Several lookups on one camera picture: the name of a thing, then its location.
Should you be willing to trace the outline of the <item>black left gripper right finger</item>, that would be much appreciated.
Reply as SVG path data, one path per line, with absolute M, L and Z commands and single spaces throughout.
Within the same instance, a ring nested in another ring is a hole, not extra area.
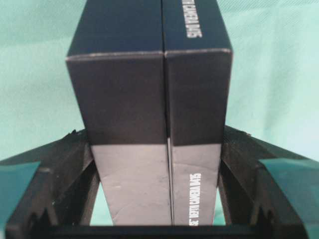
M 225 238 L 318 238 L 317 161 L 226 126 L 218 186 Z

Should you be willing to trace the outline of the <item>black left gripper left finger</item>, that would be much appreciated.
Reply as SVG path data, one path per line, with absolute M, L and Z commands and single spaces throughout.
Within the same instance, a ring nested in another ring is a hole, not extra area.
M 1 238 L 46 239 L 51 226 L 89 225 L 99 181 L 84 130 L 2 160 Z

